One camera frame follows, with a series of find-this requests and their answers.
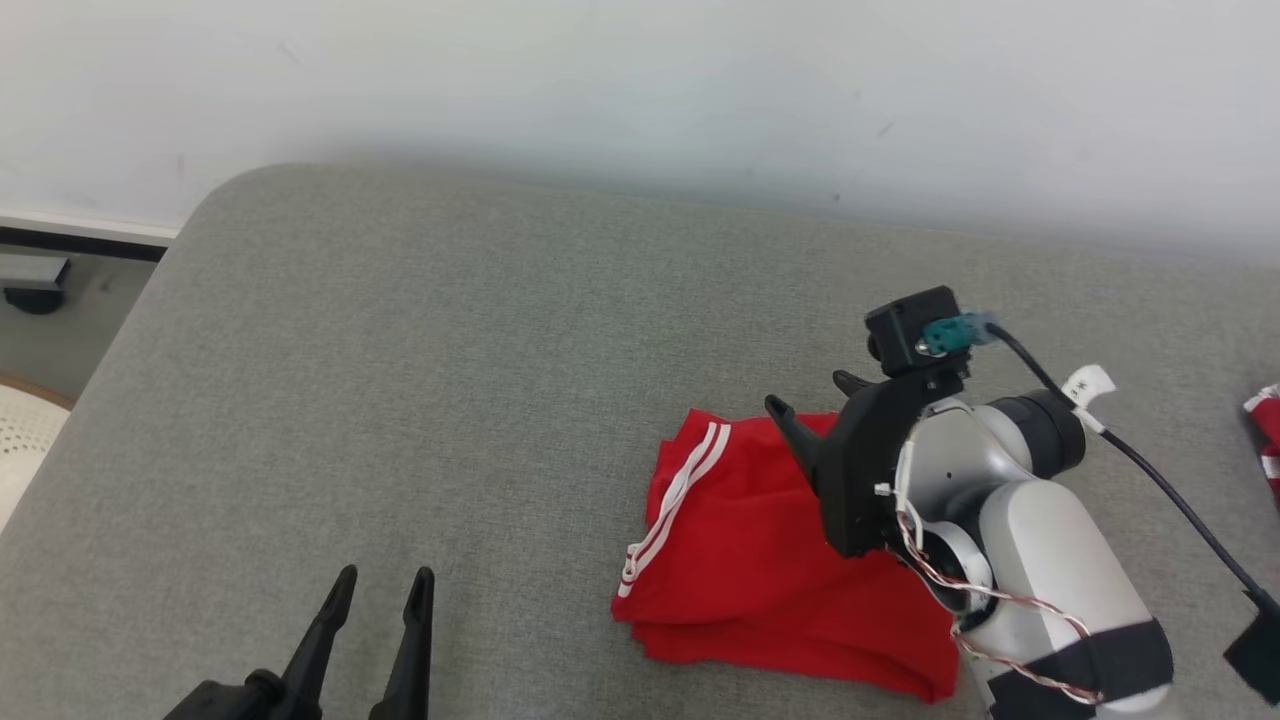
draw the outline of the black bracket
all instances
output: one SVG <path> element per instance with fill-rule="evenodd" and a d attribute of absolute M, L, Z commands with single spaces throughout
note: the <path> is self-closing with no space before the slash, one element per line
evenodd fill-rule
<path fill-rule="evenodd" d="M 925 406 L 964 389 L 969 352 L 934 357 L 920 345 L 925 325 L 956 315 L 960 307 L 948 287 L 868 313 L 867 346 L 890 379 L 869 383 L 837 370 L 833 380 L 849 400 L 826 438 L 800 423 L 777 396 L 764 398 L 818 496 L 827 542 L 844 557 L 886 546 L 896 525 L 893 503 L 876 495 L 876 484 L 892 484 L 899 451 Z"/>
<path fill-rule="evenodd" d="M 356 592 L 356 566 L 347 565 L 293 652 L 284 675 L 255 670 L 243 685 L 205 680 L 165 720 L 320 720 L 324 685 L 334 635 L 347 623 Z M 404 603 L 404 637 L 383 701 L 370 720 L 425 720 L 431 670 L 431 611 L 435 575 L 420 568 Z"/>

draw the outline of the red shorts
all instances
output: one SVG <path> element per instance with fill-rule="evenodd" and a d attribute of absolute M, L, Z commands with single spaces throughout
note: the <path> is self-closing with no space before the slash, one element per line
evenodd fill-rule
<path fill-rule="evenodd" d="M 801 415 L 819 434 L 836 415 Z M 818 498 L 768 418 L 692 410 L 664 442 L 649 533 L 627 548 L 613 618 L 645 655 L 873 683 L 937 702 L 955 691 L 951 615 L 886 552 L 841 559 Z"/>

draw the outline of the white wall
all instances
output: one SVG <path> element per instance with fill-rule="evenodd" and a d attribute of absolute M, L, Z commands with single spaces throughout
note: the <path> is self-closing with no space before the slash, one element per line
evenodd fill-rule
<path fill-rule="evenodd" d="M 287 160 L 1280 258 L 1274 0 L 4 0 L 0 215 Z"/>

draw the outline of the white label tag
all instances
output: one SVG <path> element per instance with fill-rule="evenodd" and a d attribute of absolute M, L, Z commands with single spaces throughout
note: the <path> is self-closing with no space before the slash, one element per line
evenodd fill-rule
<path fill-rule="evenodd" d="M 1062 386 L 1062 392 L 1080 407 L 1088 407 L 1094 397 L 1115 392 L 1115 389 L 1116 384 L 1111 380 L 1111 375 L 1102 369 L 1102 365 L 1080 368 L 1071 373 L 1071 377 Z"/>

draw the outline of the white stripe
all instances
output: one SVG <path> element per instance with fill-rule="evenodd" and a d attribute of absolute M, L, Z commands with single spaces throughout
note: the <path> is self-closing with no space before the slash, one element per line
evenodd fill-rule
<path fill-rule="evenodd" d="M 1268 386 L 1258 391 L 1257 395 L 1244 402 L 1244 411 L 1253 413 L 1257 410 L 1258 405 L 1262 405 L 1262 401 L 1268 397 L 1280 397 L 1280 384 Z"/>
<path fill-rule="evenodd" d="M 707 434 L 703 436 L 703 442 L 698 443 L 698 447 L 689 454 L 684 468 L 676 473 L 676 477 L 671 479 L 671 484 L 667 486 L 667 492 L 663 493 L 662 503 L 658 506 L 658 519 L 654 520 L 653 527 L 649 528 L 649 534 L 646 534 L 643 541 L 627 546 L 627 557 L 635 557 L 636 552 L 639 552 L 645 543 L 650 542 L 658 534 L 658 528 L 666 521 L 667 515 L 671 514 L 671 509 L 676 505 L 676 498 L 682 496 L 685 491 L 689 489 L 689 475 L 694 471 L 694 468 L 701 461 L 703 456 L 707 455 L 707 450 L 712 446 L 712 439 L 716 437 L 716 423 L 707 423 Z"/>
<path fill-rule="evenodd" d="M 671 512 L 664 519 L 666 521 L 659 519 L 658 523 L 654 523 L 654 529 L 658 529 L 658 536 L 653 539 L 653 544 L 645 548 L 639 557 L 627 559 L 626 566 L 622 569 L 622 583 L 618 584 L 618 597 L 627 597 L 631 594 L 631 587 L 636 578 L 639 578 L 640 573 L 643 573 L 644 569 L 653 562 L 653 559 L 658 556 L 658 552 L 667 543 L 667 536 L 671 533 L 671 527 L 676 523 L 676 514 L 680 512 L 680 506 L 684 505 L 689 491 L 694 487 L 694 483 L 707 475 L 707 473 L 716 466 L 721 455 L 724 454 L 724 447 L 728 445 L 730 427 L 718 425 L 718 429 L 719 432 L 716 436 L 716 445 L 712 447 L 710 454 L 708 454 L 707 457 L 694 469 L 694 471 L 689 474 L 685 491 L 678 493 L 675 498 L 675 502 L 671 506 Z"/>
<path fill-rule="evenodd" d="M 682 489 L 676 496 L 676 500 L 671 506 L 671 512 L 668 512 L 664 518 L 660 518 L 657 523 L 653 524 L 653 528 L 649 530 L 649 534 L 654 536 L 652 538 L 653 542 L 645 547 L 641 547 L 640 552 L 632 556 L 631 562 L 628 562 L 622 569 L 623 580 L 635 582 L 635 578 L 640 574 L 640 570 L 644 570 L 644 568 L 648 566 L 649 562 L 653 560 L 653 556 L 657 555 L 659 550 L 662 550 L 663 543 L 667 542 L 667 534 L 671 532 L 671 525 L 676 520 L 676 512 L 678 512 L 681 505 L 684 505 L 685 497 L 689 495 L 689 491 L 694 487 L 694 483 L 698 482 L 699 478 L 705 475 L 707 471 L 712 469 L 712 465 L 714 465 L 716 461 L 719 460 L 721 454 L 724 451 L 724 443 L 728 442 L 728 425 L 713 425 L 713 429 L 718 429 L 719 434 L 716 437 L 716 445 L 712 447 L 710 454 L 707 457 L 704 457 L 696 468 L 694 468 L 692 473 L 687 473 L 685 474 L 684 478 L 680 478 Z"/>

